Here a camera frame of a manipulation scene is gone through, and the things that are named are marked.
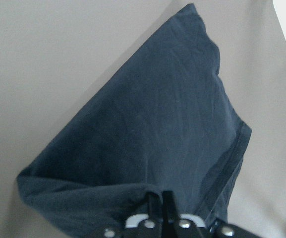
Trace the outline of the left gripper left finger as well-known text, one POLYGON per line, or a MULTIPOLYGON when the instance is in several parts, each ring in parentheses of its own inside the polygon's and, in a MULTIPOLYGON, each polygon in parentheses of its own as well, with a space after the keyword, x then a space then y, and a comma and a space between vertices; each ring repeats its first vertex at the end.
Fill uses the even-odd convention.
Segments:
POLYGON ((158 195, 147 193, 147 213, 130 216, 125 223, 126 238, 161 238, 162 237, 162 203, 158 195))

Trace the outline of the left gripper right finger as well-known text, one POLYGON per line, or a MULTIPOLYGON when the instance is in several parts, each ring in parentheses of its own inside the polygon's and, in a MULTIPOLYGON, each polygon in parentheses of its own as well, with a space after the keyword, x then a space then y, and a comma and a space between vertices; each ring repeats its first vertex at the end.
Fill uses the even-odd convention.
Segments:
POLYGON ((162 192, 163 198, 163 238, 206 238, 203 219, 193 214, 180 214, 173 191, 162 192))

